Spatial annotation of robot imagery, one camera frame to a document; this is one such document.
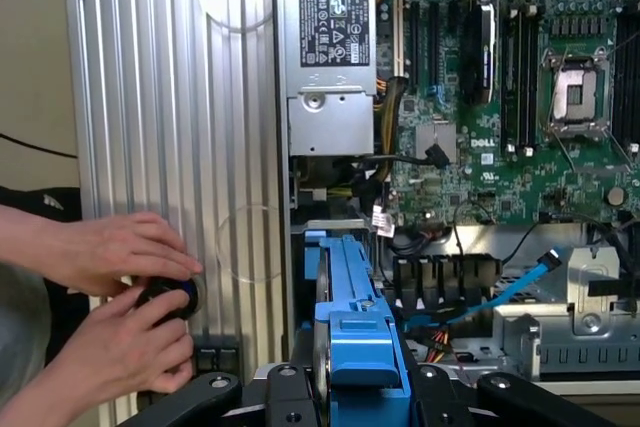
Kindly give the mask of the person's right hand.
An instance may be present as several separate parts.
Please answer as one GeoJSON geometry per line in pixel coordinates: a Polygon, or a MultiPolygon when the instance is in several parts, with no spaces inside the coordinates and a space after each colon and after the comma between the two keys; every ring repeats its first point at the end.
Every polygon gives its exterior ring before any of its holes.
{"type": "Polygon", "coordinates": [[[192,377],[193,340],[186,323],[165,317],[186,306],[182,290],[140,307],[131,288],[94,309],[46,369],[52,402],[41,426],[67,426],[92,407],[139,391],[173,393],[192,377]]]}

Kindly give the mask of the person's left hand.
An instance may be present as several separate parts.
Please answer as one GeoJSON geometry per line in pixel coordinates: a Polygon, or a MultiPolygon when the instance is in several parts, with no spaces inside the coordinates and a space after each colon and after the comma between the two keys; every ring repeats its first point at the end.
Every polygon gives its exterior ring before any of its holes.
{"type": "Polygon", "coordinates": [[[114,297],[125,277],[187,280],[202,271],[170,224],[154,213],[61,223],[42,238],[42,274],[74,291],[114,297]]]}

